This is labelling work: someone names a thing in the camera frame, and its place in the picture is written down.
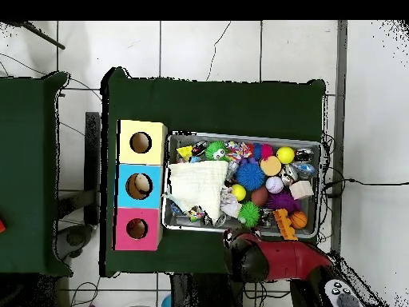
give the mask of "white towel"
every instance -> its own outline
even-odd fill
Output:
[[[172,196],[182,210],[200,206],[212,219],[220,216],[220,192],[227,174],[226,161],[202,161],[169,165]]]

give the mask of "green tablecloth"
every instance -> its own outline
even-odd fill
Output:
[[[66,79],[0,78],[0,273],[70,274],[54,255],[55,102]]]
[[[169,131],[189,130],[316,142],[321,138],[325,93],[322,80],[308,84],[189,82],[165,78],[149,80],[128,78],[122,68],[116,68],[104,76],[101,90],[104,93],[102,133],[106,131],[104,122],[109,123],[106,251],[101,254],[101,263],[105,263],[108,275],[117,271],[226,272],[220,233],[164,229],[155,252],[112,251],[118,119],[162,122]]]

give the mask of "blue spiky ball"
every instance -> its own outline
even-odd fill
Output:
[[[264,173],[258,164],[243,164],[237,170],[236,180],[247,191],[253,191],[263,185]]]

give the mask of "orange toy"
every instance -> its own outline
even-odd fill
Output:
[[[291,226],[295,229],[302,229],[307,224],[307,216],[301,211],[296,211],[290,215],[290,220]]]
[[[287,215],[288,212],[286,209],[278,209],[272,212],[274,214],[274,218],[277,221],[278,228],[280,229],[280,233],[283,236],[284,240],[298,240],[294,234],[296,231],[290,227],[291,221],[288,219]]]

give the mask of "red ball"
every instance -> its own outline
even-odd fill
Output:
[[[264,185],[252,191],[252,202],[258,207],[263,207],[268,199],[268,191]]]

